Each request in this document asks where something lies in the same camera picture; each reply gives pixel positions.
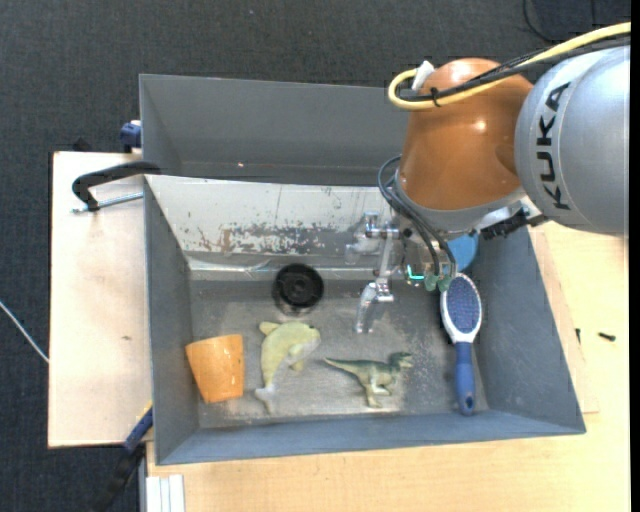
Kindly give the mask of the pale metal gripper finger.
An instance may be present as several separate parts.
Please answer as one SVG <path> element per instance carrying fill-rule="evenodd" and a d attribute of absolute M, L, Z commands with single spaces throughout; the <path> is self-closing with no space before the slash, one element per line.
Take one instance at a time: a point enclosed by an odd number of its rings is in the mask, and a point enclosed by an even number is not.
<path fill-rule="evenodd" d="M 394 295 L 387 280 L 375 280 L 368 283 L 360 294 L 353 327 L 354 332 L 357 334 L 369 333 L 379 306 L 393 302 Z"/>
<path fill-rule="evenodd" d="M 357 264 L 363 257 L 382 257 L 386 248 L 392 248 L 400 239 L 393 222 L 380 223 L 378 212 L 365 212 L 353 232 L 353 239 L 345 245 L 347 265 Z"/>

